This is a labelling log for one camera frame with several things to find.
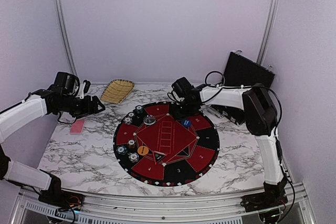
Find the white blue chip pile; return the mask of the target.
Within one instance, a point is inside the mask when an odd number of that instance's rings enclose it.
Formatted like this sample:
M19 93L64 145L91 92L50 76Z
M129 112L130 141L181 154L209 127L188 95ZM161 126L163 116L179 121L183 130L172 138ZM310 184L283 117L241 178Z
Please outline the white blue chip pile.
M125 124L131 124L131 123L132 123L132 119L131 119L130 117L128 117L128 116L125 117L125 118L124 118L124 123L125 123Z
M137 163L139 161L139 154L138 153L129 153L128 154L129 161L132 163Z

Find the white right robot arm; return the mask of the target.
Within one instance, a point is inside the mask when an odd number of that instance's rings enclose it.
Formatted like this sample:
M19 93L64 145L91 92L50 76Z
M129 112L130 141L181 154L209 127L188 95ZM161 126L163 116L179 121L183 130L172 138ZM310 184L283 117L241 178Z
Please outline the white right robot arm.
M241 87L201 84L194 87L183 77L172 84L172 89L180 98L176 118L195 115L202 105L221 105L242 110L247 130L255 137L261 152L265 184L275 186L286 180L278 139L281 117L269 95L269 88L262 84Z

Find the small orange black chip pile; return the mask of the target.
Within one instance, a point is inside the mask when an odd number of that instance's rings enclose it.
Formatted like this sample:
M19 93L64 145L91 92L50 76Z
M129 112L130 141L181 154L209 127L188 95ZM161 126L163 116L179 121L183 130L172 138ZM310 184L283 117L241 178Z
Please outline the small orange black chip pile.
M134 139L128 140L127 146L128 146L128 148L135 148L135 146L136 146L135 140Z

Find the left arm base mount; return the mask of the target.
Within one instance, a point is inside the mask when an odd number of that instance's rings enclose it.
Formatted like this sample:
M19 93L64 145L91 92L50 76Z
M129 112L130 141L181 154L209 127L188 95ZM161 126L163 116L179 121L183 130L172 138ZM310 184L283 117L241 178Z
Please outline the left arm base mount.
M47 190L40 191L38 200L59 207L59 211L80 210L84 196L62 190L60 178L47 174L51 177L50 185Z

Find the red playing card deck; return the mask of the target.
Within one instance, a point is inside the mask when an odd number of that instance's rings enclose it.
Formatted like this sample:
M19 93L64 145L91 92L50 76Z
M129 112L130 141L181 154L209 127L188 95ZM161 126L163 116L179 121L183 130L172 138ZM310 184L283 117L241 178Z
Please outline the red playing card deck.
M83 132L85 126L85 120L77 120L74 122L70 128L71 135L80 135Z

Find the black triangular button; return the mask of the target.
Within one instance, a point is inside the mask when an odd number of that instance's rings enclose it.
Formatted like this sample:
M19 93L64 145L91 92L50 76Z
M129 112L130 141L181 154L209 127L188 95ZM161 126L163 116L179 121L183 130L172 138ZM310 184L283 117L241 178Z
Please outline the black triangular button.
M166 157L166 153L162 153L162 152L159 152L159 151L154 151L153 152L153 159L154 159L155 164L157 164L159 161L161 161L165 157Z

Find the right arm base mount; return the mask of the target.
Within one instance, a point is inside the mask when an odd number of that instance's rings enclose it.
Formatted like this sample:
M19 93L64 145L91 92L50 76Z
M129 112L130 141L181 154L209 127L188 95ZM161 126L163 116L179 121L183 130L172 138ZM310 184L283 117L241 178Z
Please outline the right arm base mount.
M242 196L240 205L245 208L246 212L252 212L286 204L288 202L288 198L285 195L287 182L286 176L275 185L264 182L264 191L262 193Z

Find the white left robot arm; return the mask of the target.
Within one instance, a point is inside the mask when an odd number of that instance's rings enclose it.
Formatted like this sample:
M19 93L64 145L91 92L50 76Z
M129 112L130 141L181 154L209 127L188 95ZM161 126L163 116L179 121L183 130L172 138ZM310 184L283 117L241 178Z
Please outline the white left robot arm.
M87 94L91 83L81 82L73 74L58 72L48 89L29 93L27 98L1 112L1 142L28 123L45 115L66 112L75 120L97 114L105 106L97 96ZM1 179L44 190L54 205L66 202L66 193L59 189L58 177L11 160L1 151Z

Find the orange round blind button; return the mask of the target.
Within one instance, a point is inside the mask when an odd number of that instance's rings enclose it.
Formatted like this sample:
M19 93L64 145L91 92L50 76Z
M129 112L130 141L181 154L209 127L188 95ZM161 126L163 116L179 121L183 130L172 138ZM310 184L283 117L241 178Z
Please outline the orange round blind button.
M138 148L137 152L141 156L146 156L149 153L149 148L145 145L142 145Z

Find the clear round dealer button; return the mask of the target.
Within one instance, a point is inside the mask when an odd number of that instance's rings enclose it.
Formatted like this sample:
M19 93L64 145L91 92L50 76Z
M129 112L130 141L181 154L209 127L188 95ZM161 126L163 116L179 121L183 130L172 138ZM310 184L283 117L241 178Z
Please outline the clear round dealer button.
M143 119L143 123L147 126L153 125L156 122L156 118L153 115L147 115Z

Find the blue round blind button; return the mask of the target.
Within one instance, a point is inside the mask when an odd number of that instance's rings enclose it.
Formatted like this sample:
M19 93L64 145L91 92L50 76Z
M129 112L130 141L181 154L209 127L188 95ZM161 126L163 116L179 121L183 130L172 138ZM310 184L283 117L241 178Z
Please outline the blue round blind button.
M184 126L184 127L190 127L191 126L191 121L188 120L188 119L184 119L181 121L181 124Z

